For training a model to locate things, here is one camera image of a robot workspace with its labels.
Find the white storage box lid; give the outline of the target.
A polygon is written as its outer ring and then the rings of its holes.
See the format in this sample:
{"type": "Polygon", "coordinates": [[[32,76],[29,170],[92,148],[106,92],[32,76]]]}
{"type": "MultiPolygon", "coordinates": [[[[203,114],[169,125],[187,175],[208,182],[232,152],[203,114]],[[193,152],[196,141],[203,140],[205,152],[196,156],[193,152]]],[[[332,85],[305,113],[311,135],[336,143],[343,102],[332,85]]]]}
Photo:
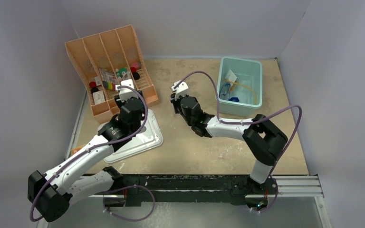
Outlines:
{"type": "Polygon", "coordinates": [[[144,128],[130,142],[117,152],[104,158],[106,163],[114,163],[154,149],[163,144],[163,135],[152,109],[148,110],[148,118],[144,128]]]}

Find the blue safety glasses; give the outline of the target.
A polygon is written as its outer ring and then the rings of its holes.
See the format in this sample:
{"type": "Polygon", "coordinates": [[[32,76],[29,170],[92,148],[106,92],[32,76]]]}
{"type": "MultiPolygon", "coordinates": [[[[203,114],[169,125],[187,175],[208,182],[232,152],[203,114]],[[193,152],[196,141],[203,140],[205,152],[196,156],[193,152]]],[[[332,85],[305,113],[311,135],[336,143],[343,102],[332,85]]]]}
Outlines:
{"type": "Polygon", "coordinates": [[[230,99],[230,83],[225,83],[220,87],[219,98],[221,100],[229,100],[230,99]]]}

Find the graduated cylinder blue base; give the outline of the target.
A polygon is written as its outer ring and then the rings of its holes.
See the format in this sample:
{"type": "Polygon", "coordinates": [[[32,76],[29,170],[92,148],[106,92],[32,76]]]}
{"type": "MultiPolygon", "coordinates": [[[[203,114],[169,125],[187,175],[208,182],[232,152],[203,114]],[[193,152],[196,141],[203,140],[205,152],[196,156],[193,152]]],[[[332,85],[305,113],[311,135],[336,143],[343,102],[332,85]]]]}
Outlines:
{"type": "Polygon", "coordinates": [[[239,102],[239,98],[238,97],[231,97],[229,98],[229,101],[232,101],[232,102],[239,102]]]}

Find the tan rubber tubing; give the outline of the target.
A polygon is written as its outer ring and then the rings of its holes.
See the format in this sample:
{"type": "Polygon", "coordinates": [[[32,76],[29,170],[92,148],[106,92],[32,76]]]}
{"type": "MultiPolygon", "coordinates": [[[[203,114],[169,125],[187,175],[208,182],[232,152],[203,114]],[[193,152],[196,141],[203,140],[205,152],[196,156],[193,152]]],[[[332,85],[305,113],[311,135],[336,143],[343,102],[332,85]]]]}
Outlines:
{"type": "MultiPolygon", "coordinates": [[[[225,79],[222,80],[223,84],[228,83],[225,79]]],[[[230,98],[238,97],[239,103],[247,104],[247,105],[258,105],[259,99],[255,90],[253,90],[250,86],[246,84],[242,84],[239,82],[230,83],[230,98]]]]}

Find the small white plastic packet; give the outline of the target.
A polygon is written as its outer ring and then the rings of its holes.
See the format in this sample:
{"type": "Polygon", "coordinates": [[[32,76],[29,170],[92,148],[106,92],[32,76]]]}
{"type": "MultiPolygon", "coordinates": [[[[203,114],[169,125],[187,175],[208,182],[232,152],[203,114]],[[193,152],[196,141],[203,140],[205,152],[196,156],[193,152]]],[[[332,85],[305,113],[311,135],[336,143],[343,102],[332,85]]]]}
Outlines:
{"type": "Polygon", "coordinates": [[[226,73],[224,79],[228,83],[235,83],[237,80],[237,76],[232,72],[231,69],[229,69],[228,72],[226,73]]]}

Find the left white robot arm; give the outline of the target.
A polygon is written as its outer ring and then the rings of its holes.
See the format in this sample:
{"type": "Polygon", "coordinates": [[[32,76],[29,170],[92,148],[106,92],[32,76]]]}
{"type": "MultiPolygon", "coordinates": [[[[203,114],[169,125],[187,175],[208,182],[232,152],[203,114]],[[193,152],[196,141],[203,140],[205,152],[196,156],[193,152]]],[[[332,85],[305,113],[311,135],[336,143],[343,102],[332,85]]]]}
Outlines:
{"type": "Polygon", "coordinates": [[[52,222],[77,201],[95,193],[118,194],[123,187],[113,168],[105,168],[90,178],[81,179],[93,165],[115,153],[139,134],[146,124],[148,106],[131,80],[116,86],[119,114],[75,155],[45,172],[34,171],[28,177],[29,219],[52,222]]]}

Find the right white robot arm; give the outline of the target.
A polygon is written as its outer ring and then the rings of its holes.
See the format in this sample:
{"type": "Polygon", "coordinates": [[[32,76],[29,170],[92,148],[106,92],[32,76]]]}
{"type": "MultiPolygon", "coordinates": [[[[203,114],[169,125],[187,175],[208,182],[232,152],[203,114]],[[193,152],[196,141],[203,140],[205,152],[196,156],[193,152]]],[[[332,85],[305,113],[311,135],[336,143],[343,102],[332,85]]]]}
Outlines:
{"type": "Polygon", "coordinates": [[[189,96],[185,82],[177,81],[171,87],[171,103],[174,112],[180,114],[188,126],[200,137],[226,137],[244,141],[256,161],[250,173],[248,188],[260,193],[266,188],[266,180],[288,142],[287,136],[270,120],[258,124],[227,124],[228,119],[204,112],[198,100],[189,96]]]}

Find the teal plastic bin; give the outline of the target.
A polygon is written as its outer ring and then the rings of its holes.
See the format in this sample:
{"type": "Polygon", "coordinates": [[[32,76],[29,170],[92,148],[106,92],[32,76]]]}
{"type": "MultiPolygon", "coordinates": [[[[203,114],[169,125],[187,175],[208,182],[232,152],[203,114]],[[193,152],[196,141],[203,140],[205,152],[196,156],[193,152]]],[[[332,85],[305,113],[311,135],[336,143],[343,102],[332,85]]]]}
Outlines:
{"type": "Polygon", "coordinates": [[[219,112],[247,117],[262,106],[263,66],[259,61],[223,57],[218,76],[219,112]]]}

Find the pink plastic organizer rack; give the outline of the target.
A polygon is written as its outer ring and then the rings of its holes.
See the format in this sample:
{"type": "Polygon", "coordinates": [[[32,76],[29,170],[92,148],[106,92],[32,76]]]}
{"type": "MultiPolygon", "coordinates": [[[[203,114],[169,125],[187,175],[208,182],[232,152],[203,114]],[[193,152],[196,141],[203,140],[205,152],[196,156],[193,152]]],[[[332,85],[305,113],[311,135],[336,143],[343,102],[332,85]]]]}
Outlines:
{"type": "Polygon", "coordinates": [[[131,79],[148,106],[159,104],[132,25],[65,43],[67,55],[88,94],[92,115],[102,124],[119,112],[115,87],[131,79]]]}

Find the orange printed card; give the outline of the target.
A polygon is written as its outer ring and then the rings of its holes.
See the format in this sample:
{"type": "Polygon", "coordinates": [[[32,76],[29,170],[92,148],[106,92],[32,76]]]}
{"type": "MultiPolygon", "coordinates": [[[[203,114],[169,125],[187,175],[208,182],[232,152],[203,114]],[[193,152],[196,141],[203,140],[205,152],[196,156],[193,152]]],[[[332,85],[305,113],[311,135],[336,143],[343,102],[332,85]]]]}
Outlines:
{"type": "Polygon", "coordinates": [[[85,145],[81,145],[81,146],[78,146],[78,147],[75,147],[73,149],[70,150],[70,156],[73,156],[74,154],[76,154],[78,151],[80,151],[81,149],[83,149],[85,145]]]}

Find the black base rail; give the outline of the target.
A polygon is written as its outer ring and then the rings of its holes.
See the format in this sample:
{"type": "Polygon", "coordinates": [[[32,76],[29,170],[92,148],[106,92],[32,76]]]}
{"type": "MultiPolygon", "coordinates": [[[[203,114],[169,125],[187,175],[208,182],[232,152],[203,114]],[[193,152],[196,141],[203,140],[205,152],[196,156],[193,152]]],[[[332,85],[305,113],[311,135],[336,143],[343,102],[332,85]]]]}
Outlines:
{"type": "Polygon", "coordinates": [[[246,174],[177,175],[123,174],[111,187],[95,196],[126,201],[127,207],[143,202],[229,203],[250,209],[265,209],[277,197],[322,197],[317,176],[274,176],[257,184],[246,174]]]}

